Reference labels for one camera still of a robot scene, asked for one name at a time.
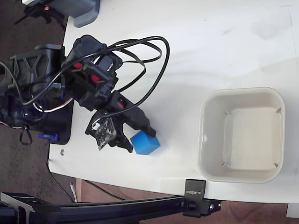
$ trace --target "gray object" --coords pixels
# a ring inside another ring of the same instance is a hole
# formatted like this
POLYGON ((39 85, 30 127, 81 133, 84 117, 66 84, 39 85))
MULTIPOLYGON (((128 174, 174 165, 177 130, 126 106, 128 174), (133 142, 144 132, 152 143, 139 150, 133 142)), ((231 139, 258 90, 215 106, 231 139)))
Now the gray object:
MULTIPOLYGON (((29 4, 33 6, 42 0, 35 0, 29 4)), ((74 18, 75 27, 83 27, 95 21, 99 15, 100 0, 54 0, 49 6, 74 18)))

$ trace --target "white cable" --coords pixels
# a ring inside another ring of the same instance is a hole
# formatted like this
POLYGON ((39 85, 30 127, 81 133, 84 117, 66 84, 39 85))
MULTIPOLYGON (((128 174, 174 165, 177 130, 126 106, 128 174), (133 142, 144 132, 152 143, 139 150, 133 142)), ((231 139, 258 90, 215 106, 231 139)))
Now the white cable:
POLYGON ((38 108, 38 107, 36 106, 35 103, 33 103, 33 106, 34 106, 34 108, 37 109, 39 112, 51 113, 51 112, 57 111, 57 110, 59 110, 59 109, 61 109, 61 108, 64 108, 64 107, 65 107, 66 105, 68 105, 72 100, 73 100, 73 98, 69 98, 67 101, 65 101, 65 102, 64 102, 63 104, 61 104, 60 106, 54 107, 54 108, 49 109, 49 110, 44 110, 44 111, 43 111, 41 108, 38 108))
MULTIPOLYGON (((5 125, 6 127, 11 127, 11 126, 9 126, 7 123, 4 123, 3 121, 0 121, 0 124, 5 125)), ((14 129, 21 129, 22 127, 11 127, 11 128, 14 128, 14 129)))

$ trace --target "wire bundle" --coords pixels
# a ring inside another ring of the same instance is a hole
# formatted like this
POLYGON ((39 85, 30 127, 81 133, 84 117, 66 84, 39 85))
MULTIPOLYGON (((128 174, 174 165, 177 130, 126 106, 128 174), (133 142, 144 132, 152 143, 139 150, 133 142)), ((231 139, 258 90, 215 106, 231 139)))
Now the wire bundle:
MULTIPOLYGON (((133 58, 134 60, 133 61, 126 61, 124 63, 138 63, 140 64, 142 67, 143 67, 143 71, 135 78, 133 79, 129 84, 125 85, 124 87, 120 88, 118 91, 119 92, 122 92, 126 89, 128 89, 129 87, 131 87, 133 84, 135 84, 145 73, 146 73, 146 67, 145 67, 145 64, 146 63, 150 63, 150 62, 154 62, 158 59, 161 58, 162 56, 162 50, 150 43, 150 41, 162 41, 164 44, 165 44, 165 47, 166 47, 166 56, 165 56, 165 60, 164 60, 164 63, 162 65, 162 68, 155 80, 155 82, 153 83, 152 87, 150 88, 150 90, 137 102, 135 103, 133 106, 131 107, 128 107, 122 111, 119 111, 119 112, 114 112, 114 113, 110 113, 110 114, 103 114, 101 117, 99 117, 99 119, 101 118, 108 118, 108 117, 112 117, 112 116, 115 116, 115 115, 119 115, 121 113, 124 113, 124 112, 127 112, 131 109, 133 109, 134 107, 137 107, 139 106, 140 104, 142 104, 150 95, 151 93, 154 91, 154 89, 156 88, 156 86, 158 85, 158 83, 160 82, 161 78, 162 78, 162 75, 164 74, 165 72, 165 69, 166 69, 166 66, 167 66, 167 63, 168 63, 168 60, 169 60, 169 57, 170 57, 170 46, 169 46, 169 43, 167 42, 167 40, 161 36, 151 36, 151 37, 146 37, 146 38, 142 38, 142 39, 128 39, 128 40, 123 40, 123 41, 119 41, 119 42, 116 42, 104 49, 101 49, 101 50, 98 50, 98 51, 95 51, 93 53, 90 53, 88 55, 85 55, 83 57, 80 57, 79 59, 77 60, 74 60, 68 64, 66 64, 64 67, 62 67, 60 69, 60 71, 52 78, 52 80, 50 82, 48 82, 48 84, 46 85, 46 87, 40 91, 36 96, 32 96, 32 98, 28 101, 26 101, 23 97, 22 97, 22 92, 21 92, 21 87, 19 85, 19 83, 17 82, 16 80, 16 77, 12 74, 12 72, 9 70, 9 68, 2 62, 0 62, 0 65, 2 65, 9 73, 9 75, 11 76, 14 84, 15 84, 15 87, 17 89, 17 92, 18 92, 18 100, 20 101, 20 103, 23 105, 23 106, 28 106, 28 105, 33 105, 33 107, 38 110, 39 112, 42 112, 43 115, 44 113, 48 113, 48 112, 54 112, 56 110, 59 110, 61 108, 63 108, 64 106, 66 106, 68 103, 70 103, 73 99, 70 98, 68 99, 66 102, 64 102, 62 105, 56 107, 56 108, 53 108, 53 109, 48 109, 48 110, 44 110, 38 103, 37 101, 43 97, 43 95, 49 90, 49 88, 52 86, 52 84, 67 70, 69 69, 71 66, 73 66, 74 64, 76 63, 80 63, 81 61, 87 59, 87 58, 90 58, 92 56, 101 56, 101 55, 105 55, 105 54, 108 54, 110 52, 113 52, 113 51, 119 51, 123 54, 126 54, 128 56, 130 56, 131 58, 133 58), (156 51, 159 52, 159 56, 157 57, 154 57, 152 59, 147 59, 147 60, 140 60, 134 53, 130 52, 127 50, 127 48, 129 47, 132 47, 132 46, 135 46, 137 44, 143 44, 143 45, 146 45, 150 48, 153 48, 155 49, 156 51)), ((6 124, 5 122, 2 122, 0 121, 0 124, 3 124, 7 127, 12 127, 12 128, 15 128, 15 129, 24 129, 24 127, 14 127, 14 126, 10 126, 8 124, 6 124)), ((60 184, 55 180, 55 178, 53 177, 52 173, 50 172, 49 170, 49 167, 48 167, 48 164, 47 164, 47 168, 48 168, 48 171, 51 175, 51 177, 53 178, 53 180, 55 181, 55 183, 61 188, 61 190, 68 196, 68 198, 73 202, 73 199, 72 197, 60 186, 60 184)), ((115 197, 115 198, 118 198, 120 200, 123 200, 123 198, 120 198, 120 197, 117 197, 109 192, 106 192, 105 190, 103 189, 100 189, 102 191, 104 191, 105 193, 115 197)))

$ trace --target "black bracket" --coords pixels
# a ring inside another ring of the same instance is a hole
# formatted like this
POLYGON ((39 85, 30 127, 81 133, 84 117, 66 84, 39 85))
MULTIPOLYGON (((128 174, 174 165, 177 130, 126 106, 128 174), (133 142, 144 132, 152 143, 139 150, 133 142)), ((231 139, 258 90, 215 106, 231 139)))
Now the black bracket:
POLYGON ((209 216, 220 211, 221 201, 205 199, 206 181, 186 180, 185 197, 167 196, 110 203, 71 203, 55 205, 27 194, 1 193, 0 223, 127 224, 182 212, 184 216, 209 216))
POLYGON ((206 199, 206 181, 186 180, 183 216, 209 216, 221 210, 222 202, 206 199))
POLYGON ((1 192, 0 200, 14 208, 17 224, 55 224, 61 212, 60 206, 28 194, 1 192))

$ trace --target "dark floor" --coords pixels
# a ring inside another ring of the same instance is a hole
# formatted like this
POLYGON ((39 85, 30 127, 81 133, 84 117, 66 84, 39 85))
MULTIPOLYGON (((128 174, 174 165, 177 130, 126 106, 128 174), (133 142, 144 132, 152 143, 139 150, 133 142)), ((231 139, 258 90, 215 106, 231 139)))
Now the dark floor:
MULTIPOLYGON (((63 42, 64 31, 56 21, 46 25, 43 18, 27 18, 14 25, 23 16, 24 7, 20 1, 0 0, 0 60, 31 51, 39 44, 63 42)), ((33 144, 23 146, 19 142, 20 130, 5 126, 0 126, 0 133, 0 192, 28 193, 53 203, 69 202, 47 172, 49 144, 32 133, 33 144)), ((54 176, 71 194, 69 182, 74 179, 54 176)))

